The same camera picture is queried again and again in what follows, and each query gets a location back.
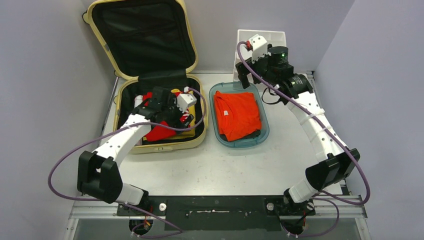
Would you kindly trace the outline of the yellow garment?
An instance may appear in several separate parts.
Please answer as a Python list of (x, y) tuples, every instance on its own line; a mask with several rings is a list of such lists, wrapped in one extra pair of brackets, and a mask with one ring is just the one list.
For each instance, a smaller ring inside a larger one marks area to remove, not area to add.
[[(195, 124), (195, 120), (196, 120), (196, 110), (195, 110), (195, 106), (190, 106), (185, 112), (184, 114), (181, 116), (180, 121), (182, 123), (184, 123), (188, 117), (192, 115), (192, 121), (188, 124), (188, 128), (191, 127), (192, 125)], [(170, 140), (179, 140), (179, 139), (186, 139), (186, 138), (191, 138), (195, 136), (195, 129), (190, 129), (187, 131), (183, 131), (179, 134), (175, 134), (171, 137), (169, 137)]]

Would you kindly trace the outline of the teal transparent plastic tray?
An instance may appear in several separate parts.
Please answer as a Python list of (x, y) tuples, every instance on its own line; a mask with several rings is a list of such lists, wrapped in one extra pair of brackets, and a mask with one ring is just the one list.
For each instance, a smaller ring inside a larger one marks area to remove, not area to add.
[[(235, 140), (235, 141), (224, 141), (220, 138), (219, 130), (218, 130), (218, 122), (217, 122), (217, 116), (215, 113), (215, 105), (214, 105), (214, 95), (215, 93), (219, 91), (221, 93), (242, 93), (242, 92), (251, 92), (254, 94), (256, 103), (259, 108), (260, 112), (260, 120), (262, 123), (261, 128), (261, 134), (258, 137), (251, 138), (251, 139), (242, 139), (242, 140)], [(217, 138), (217, 140), (224, 146), (229, 148), (249, 148), (256, 146), (258, 144), (261, 144), (266, 140), (266, 138), (269, 135), (269, 125), (268, 120), (265, 114), (265, 110), (263, 107), (263, 104), (261, 102), (260, 94), (257, 90), (257, 88), (253, 85), (249, 86), (246, 89), (243, 89), (242, 84), (240, 82), (226, 82), (226, 83), (218, 83), (215, 84), (209, 91), (209, 101), (211, 106), (211, 116), (212, 116), (212, 122), (213, 122), (213, 128), (214, 133)]]

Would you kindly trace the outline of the orange t-shirt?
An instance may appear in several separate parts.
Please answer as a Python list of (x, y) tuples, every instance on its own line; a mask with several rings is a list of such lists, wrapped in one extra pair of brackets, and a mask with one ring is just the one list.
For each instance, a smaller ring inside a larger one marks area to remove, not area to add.
[(216, 91), (213, 103), (218, 132), (228, 142), (240, 140), (262, 129), (259, 107), (252, 92)]

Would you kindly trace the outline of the dark navy fabric item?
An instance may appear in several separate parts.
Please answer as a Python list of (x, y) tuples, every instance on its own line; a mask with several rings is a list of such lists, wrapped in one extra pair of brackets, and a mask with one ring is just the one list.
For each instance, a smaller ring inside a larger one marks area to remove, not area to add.
[[(260, 130), (255, 130), (254, 132), (252, 132), (252, 133), (250, 133), (248, 135), (245, 135), (245, 136), (243, 136), (241, 138), (238, 138), (237, 140), (253, 139), (253, 138), (258, 137), (260, 134), (261, 134), (261, 131)], [(234, 141), (234, 140), (228, 140), (227, 137), (224, 134), (220, 134), (219, 137), (223, 141), (226, 141), (226, 142), (233, 142)]]

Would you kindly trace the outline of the yellow hard-shell suitcase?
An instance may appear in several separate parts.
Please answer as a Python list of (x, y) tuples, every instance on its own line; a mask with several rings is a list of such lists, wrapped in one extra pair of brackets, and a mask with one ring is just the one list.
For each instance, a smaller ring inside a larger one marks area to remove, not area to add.
[(82, 14), (125, 83), (116, 91), (113, 130), (119, 129), (134, 108), (138, 95), (156, 86), (196, 92), (195, 136), (148, 142), (143, 138), (132, 154), (190, 149), (206, 136), (207, 120), (200, 121), (207, 104), (200, 80), (192, 74), (198, 54), (182, 0), (97, 0)]

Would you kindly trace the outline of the red white striped garment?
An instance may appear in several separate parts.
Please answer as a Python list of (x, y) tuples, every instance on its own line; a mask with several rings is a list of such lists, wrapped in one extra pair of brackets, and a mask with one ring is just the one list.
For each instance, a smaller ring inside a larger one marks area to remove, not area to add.
[(181, 132), (177, 132), (175, 130), (159, 127), (159, 129), (156, 129), (156, 126), (152, 127), (152, 130), (143, 137), (144, 141), (147, 142), (157, 142), (162, 140), (173, 140), (169, 139), (170, 137), (174, 136), (175, 134), (180, 134)]

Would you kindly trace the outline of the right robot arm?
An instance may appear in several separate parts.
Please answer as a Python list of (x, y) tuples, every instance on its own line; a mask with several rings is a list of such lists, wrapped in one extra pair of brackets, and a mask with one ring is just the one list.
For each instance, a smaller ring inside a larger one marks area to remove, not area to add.
[(296, 117), (315, 153), (315, 162), (304, 171), (303, 178), (283, 193), (280, 210), (295, 214), (305, 210), (310, 200), (326, 188), (350, 176), (360, 159), (359, 151), (349, 148), (336, 134), (320, 107), (308, 78), (294, 72), (288, 63), (288, 48), (268, 45), (256, 60), (244, 59), (235, 64), (238, 79), (249, 87), (248, 75), (254, 84), (264, 84), (279, 96)]

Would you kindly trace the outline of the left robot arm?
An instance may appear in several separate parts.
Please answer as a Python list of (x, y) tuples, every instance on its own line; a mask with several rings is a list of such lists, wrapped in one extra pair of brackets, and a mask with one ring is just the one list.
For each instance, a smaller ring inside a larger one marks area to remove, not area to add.
[(176, 92), (156, 86), (150, 97), (133, 108), (124, 124), (104, 144), (84, 151), (78, 159), (77, 190), (105, 203), (129, 204), (137, 215), (151, 208), (147, 190), (122, 180), (119, 166), (136, 143), (152, 130), (167, 129), (176, 133), (190, 128), (192, 115), (184, 113), (197, 103), (195, 89)]

